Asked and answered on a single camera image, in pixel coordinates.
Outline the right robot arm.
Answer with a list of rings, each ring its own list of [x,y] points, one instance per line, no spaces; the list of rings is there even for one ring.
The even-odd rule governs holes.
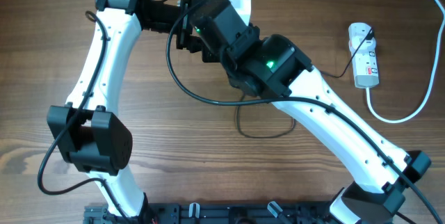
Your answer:
[[[288,38],[261,39],[229,0],[203,0],[188,12],[191,25],[248,104],[271,103],[322,142],[353,177],[333,200],[338,223],[383,223],[405,201],[404,190],[429,169],[421,151],[405,151],[375,131],[324,80]]]

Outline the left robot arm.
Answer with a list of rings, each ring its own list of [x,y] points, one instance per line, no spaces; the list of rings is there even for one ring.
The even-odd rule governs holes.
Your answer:
[[[144,30],[174,31],[174,23],[201,0],[95,0],[92,43],[73,91],[64,106],[52,106],[47,124],[66,163],[87,175],[106,199],[86,222],[155,223],[157,215],[137,186],[129,167],[133,139],[118,119],[124,74]]]

